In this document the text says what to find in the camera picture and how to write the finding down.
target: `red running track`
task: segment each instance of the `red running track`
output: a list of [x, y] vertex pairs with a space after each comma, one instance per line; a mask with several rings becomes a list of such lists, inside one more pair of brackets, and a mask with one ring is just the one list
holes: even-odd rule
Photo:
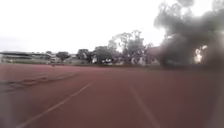
[[1, 128], [203, 128], [217, 93], [204, 71], [58, 68], [80, 75], [0, 93]]

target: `tree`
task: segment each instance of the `tree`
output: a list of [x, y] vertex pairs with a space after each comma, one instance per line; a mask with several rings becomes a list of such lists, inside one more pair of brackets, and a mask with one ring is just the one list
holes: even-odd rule
[[77, 53], [77, 58], [80, 60], [86, 60], [87, 59], [87, 54], [89, 53], [88, 49], [79, 49]]
[[52, 54], [52, 52], [51, 51], [46, 51], [46, 54]]
[[116, 63], [118, 61], [118, 57], [119, 57], [116, 41], [113, 39], [109, 40], [107, 48], [112, 56], [112, 62]]
[[224, 9], [224, 0], [213, 0], [212, 9], [213, 11], [220, 11]]
[[103, 61], [106, 61], [108, 59], [112, 60], [111, 52], [109, 51], [107, 46], [96, 47], [94, 53], [96, 55], [98, 64], [103, 64]]
[[151, 63], [151, 61], [154, 59], [153, 56], [151, 56], [149, 53], [150, 49], [152, 48], [153, 44], [152, 43], [148, 43], [144, 46], [144, 57], [145, 57], [145, 62], [146, 63]]
[[68, 59], [70, 57], [69, 53], [68, 52], [58, 52], [56, 54], [56, 56], [61, 60], [61, 61], [64, 61], [66, 59]]
[[94, 57], [94, 52], [88, 52], [87, 55], [86, 55], [86, 60], [89, 62], [89, 63], [92, 63], [92, 60], [93, 60], [93, 57]]
[[[173, 5], [162, 3], [159, 7], [155, 26], [166, 29], [166, 37], [161, 46], [163, 49], [160, 57], [162, 64], [169, 59], [188, 63], [187, 61], [192, 60], [195, 50], [203, 45], [208, 45], [217, 52], [223, 51], [218, 49], [221, 46], [219, 41], [221, 36], [218, 31], [224, 26], [222, 9], [213, 9], [195, 18], [191, 15], [193, 1], [187, 2], [189, 1], [177, 0]], [[188, 13], [182, 14], [183, 9], [188, 9]]]
[[143, 38], [141, 38], [141, 32], [138, 30], [118, 34], [112, 38], [112, 41], [117, 41], [122, 48], [123, 58], [126, 63], [130, 63], [131, 58], [138, 58], [143, 54]]

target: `overexposed sky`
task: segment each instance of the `overexposed sky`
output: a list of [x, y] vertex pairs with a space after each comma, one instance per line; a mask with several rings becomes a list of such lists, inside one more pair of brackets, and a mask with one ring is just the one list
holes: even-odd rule
[[[93, 50], [113, 35], [138, 29], [144, 43], [158, 45], [164, 31], [154, 28], [163, 0], [0, 0], [0, 51]], [[197, 0], [196, 16], [211, 0]]]

